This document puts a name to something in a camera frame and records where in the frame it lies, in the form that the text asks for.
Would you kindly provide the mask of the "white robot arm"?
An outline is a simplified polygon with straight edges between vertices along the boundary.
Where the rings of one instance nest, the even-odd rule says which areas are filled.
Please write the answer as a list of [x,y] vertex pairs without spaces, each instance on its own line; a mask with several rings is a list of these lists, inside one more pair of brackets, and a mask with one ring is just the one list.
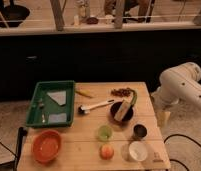
[[160,86],[151,94],[157,124],[164,127],[170,117],[169,107],[179,100],[187,101],[201,112],[201,67],[186,62],[164,70],[159,76]]

